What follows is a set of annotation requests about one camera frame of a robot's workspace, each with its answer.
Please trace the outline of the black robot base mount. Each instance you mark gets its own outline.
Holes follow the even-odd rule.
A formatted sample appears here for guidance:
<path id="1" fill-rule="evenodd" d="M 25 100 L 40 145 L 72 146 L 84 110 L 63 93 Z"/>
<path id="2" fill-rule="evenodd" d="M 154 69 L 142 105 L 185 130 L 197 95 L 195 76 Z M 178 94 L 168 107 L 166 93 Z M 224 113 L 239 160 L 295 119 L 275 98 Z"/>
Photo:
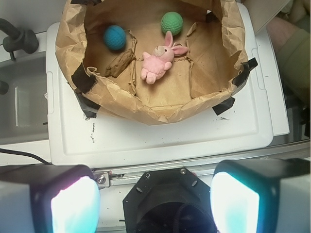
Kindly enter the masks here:
<path id="1" fill-rule="evenodd" d="M 128 233 L 216 233 L 210 187 L 186 168 L 147 171 L 123 199 Z"/>

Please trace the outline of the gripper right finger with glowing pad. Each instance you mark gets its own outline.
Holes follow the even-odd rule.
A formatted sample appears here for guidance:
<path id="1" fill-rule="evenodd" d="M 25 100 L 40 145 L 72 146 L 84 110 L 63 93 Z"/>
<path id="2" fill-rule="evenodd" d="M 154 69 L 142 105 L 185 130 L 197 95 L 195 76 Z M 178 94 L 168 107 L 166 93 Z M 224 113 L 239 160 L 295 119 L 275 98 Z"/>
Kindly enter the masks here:
<path id="1" fill-rule="evenodd" d="M 222 233 L 309 233 L 311 163 L 223 160 L 214 170 L 210 203 Z"/>

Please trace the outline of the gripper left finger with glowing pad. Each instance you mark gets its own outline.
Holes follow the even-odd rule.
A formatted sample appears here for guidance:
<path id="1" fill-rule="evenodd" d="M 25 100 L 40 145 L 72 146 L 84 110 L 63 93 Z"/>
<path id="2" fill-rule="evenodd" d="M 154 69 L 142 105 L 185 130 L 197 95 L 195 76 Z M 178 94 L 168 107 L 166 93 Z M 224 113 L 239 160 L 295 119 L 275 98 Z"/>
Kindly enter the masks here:
<path id="1" fill-rule="evenodd" d="M 0 168 L 2 233 L 94 233 L 100 192 L 85 165 Z"/>

